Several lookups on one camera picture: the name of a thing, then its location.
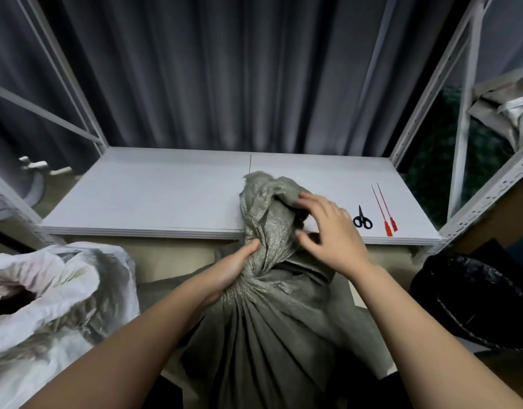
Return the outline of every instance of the forearm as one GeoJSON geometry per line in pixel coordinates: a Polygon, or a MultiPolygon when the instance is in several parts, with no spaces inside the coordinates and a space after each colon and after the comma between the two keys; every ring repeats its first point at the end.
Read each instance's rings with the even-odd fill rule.
{"type": "Polygon", "coordinates": [[[24,407],[140,407],[204,300],[202,281],[191,278],[74,362],[24,407]]]}
{"type": "Polygon", "coordinates": [[[370,310],[416,409],[523,408],[523,401],[381,267],[347,273],[370,310]]]}

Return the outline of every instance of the hand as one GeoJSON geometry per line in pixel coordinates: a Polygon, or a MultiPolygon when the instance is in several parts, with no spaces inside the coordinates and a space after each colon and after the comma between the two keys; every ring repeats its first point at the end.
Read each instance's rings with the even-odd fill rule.
{"type": "Polygon", "coordinates": [[[347,277],[371,266],[366,244],[346,210],[323,196],[305,192],[300,194],[299,204],[314,217],[320,237],[320,244],[317,244],[305,231],[298,231],[296,234],[303,248],[347,277]]]}
{"type": "Polygon", "coordinates": [[[253,239],[237,252],[224,257],[212,267],[191,278],[195,283],[201,284],[204,289],[205,299],[202,308],[215,303],[225,289],[227,289],[241,274],[246,259],[254,253],[260,245],[260,240],[253,239]]]}

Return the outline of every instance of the black bag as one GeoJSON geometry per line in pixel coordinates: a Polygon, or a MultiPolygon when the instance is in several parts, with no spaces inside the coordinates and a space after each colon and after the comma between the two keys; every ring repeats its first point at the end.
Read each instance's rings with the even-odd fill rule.
{"type": "Polygon", "coordinates": [[[429,257],[411,296],[453,335],[523,350],[523,291],[495,268],[456,253],[429,257]]]}

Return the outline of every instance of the scissors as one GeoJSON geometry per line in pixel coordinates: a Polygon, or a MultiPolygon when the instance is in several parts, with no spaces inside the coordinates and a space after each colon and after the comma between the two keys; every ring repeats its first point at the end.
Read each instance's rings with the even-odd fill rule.
{"type": "Polygon", "coordinates": [[[371,229],[371,227],[373,227],[373,223],[371,222],[371,220],[369,218],[366,218],[363,213],[362,213],[362,208],[360,206],[358,206],[358,211],[360,213],[360,215],[358,216],[355,216],[354,219],[353,219],[353,223],[355,225],[356,228],[366,228],[366,229],[371,229]]]}

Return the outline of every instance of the white plastic bag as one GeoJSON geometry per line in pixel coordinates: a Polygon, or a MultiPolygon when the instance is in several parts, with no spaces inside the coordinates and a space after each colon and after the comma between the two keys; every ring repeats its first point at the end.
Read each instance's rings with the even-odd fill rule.
{"type": "Polygon", "coordinates": [[[134,263],[112,245],[0,254],[0,287],[18,285],[36,299],[0,316],[0,408],[21,406],[139,313],[134,263]]]}

